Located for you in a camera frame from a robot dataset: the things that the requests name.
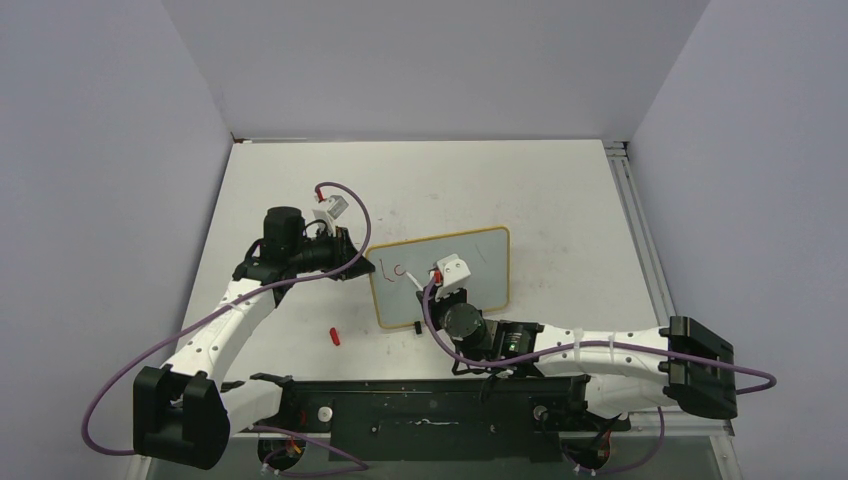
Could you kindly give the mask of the white marker pen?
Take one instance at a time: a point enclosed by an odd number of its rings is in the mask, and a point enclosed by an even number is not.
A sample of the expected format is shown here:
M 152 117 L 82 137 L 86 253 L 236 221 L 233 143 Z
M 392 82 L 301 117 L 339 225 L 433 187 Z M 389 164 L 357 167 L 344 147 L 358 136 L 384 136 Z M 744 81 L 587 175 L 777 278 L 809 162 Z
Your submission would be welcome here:
M 413 283 L 417 291 L 423 291 L 424 287 L 419 280 L 409 271 L 405 272 L 406 277 Z

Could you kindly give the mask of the yellow framed small whiteboard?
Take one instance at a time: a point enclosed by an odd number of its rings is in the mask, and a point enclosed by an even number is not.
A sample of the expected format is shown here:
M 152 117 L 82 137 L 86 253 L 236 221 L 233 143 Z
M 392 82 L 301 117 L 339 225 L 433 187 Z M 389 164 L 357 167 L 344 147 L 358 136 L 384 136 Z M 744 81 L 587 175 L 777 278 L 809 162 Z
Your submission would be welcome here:
M 370 283 L 378 324 L 394 329 L 422 322 L 418 291 L 405 272 L 411 272 L 424 287 L 435 262 L 451 254 L 458 254 L 470 268 L 466 284 L 470 302 L 485 312 L 505 308 L 510 302 L 510 253 L 510 231 L 505 226 L 369 248 L 366 258 L 376 267 Z

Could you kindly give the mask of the red marker cap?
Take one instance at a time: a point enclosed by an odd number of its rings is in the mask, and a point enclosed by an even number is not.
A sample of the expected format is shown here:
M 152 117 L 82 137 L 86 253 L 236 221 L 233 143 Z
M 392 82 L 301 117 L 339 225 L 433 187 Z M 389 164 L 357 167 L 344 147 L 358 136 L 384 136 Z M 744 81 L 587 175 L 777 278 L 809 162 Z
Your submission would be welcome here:
M 341 340 L 340 340 L 340 336 L 339 336 L 339 334 L 338 334 L 337 329 L 336 329 L 335 327 L 331 328 L 331 329 L 329 330 L 329 334 L 330 334 L 330 337 L 331 337 L 332 343 L 333 343 L 335 346 L 340 346 L 340 345 L 341 345 Z

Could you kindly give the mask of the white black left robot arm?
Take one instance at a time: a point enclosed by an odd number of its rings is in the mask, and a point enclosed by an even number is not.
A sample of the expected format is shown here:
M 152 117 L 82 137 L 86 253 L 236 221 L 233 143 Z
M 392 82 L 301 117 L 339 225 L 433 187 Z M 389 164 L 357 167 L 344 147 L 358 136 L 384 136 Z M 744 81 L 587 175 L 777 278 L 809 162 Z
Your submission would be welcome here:
M 294 207 L 273 207 L 263 235 L 245 254 L 217 306 L 217 317 L 158 368 L 145 367 L 133 382 L 135 453 L 209 470 L 229 439 L 262 420 L 290 428 L 298 403 L 283 393 L 283 379 L 261 374 L 227 388 L 224 378 L 256 327 L 280 305 L 292 282 L 315 273 L 345 281 L 375 267 L 337 221 L 347 207 L 335 196 L 314 209 L 313 236 Z

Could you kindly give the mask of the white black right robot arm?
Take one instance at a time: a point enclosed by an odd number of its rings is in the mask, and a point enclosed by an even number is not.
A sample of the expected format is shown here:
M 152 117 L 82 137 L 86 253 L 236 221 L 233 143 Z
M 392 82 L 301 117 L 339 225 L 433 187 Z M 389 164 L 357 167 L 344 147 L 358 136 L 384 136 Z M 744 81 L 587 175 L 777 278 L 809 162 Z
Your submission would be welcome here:
M 439 300 L 418 291 L 440 347 L 476 370 L 516 377 L 581 377 L 583 390 L 565 402 L 569 421 L 590 428 L 602 418 L 662 406 L 707 419 L 738 415 L 732 344 L 686 316 L 645 330 L 587 331 L 531 322 L 491 320 L 463 289 Z

